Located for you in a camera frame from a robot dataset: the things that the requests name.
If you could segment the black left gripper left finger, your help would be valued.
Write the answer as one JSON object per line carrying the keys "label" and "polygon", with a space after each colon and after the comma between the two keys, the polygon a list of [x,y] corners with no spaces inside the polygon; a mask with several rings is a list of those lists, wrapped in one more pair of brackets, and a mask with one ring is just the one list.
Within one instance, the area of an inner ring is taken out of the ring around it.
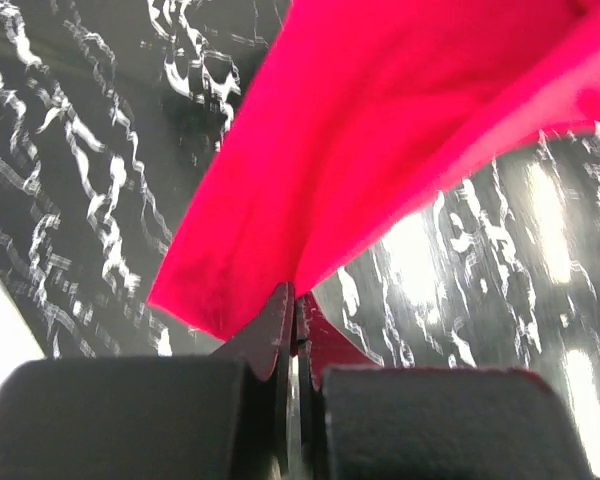
{"label": "black left gripper left finger", "polygon": [[209,355],[25,363],[0,386],[0,479],[281,479],[294,290]]}

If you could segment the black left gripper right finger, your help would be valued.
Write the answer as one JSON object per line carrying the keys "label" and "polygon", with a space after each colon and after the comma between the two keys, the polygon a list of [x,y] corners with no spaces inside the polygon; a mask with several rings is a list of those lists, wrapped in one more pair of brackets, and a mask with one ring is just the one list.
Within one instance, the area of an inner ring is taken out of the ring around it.
{"label": "black left gripper right finger", "polygon": [[571,419],[515,368],[382,368],[296,304],[301,444],[316,479],[589,479]]}

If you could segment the pink t shirt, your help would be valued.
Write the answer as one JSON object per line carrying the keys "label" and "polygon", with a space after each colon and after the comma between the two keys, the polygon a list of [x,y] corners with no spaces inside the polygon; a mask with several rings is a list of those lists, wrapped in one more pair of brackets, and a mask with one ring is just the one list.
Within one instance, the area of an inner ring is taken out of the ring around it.
{"label": "pink t shirt", "polygon": [[600,123],[600,1],[296,1],[149,303],[218,339],[540,133]]}

